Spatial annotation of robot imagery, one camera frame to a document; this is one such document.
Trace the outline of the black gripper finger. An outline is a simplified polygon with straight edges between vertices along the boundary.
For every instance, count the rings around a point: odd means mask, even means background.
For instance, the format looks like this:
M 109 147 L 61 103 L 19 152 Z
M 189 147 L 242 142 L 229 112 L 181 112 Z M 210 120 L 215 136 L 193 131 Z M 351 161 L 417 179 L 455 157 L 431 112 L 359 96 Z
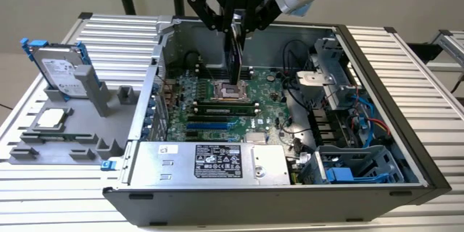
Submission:
M 234 19 L 234 10 L 237 0 L 223 0 L 219 1 L 222 7 L 222 14 L 211 9 L 207 0 L 187 0 L 190 6 L 197 12 L 199 18 L 205 22 L 206 26 L 211 30 L 218 30 L 219 32 L 231 32 L 231 23 Z
M 239 0 L 239 10 L 243 11 L 243 35 L 265 30 L 282 13 L 277 0 Z

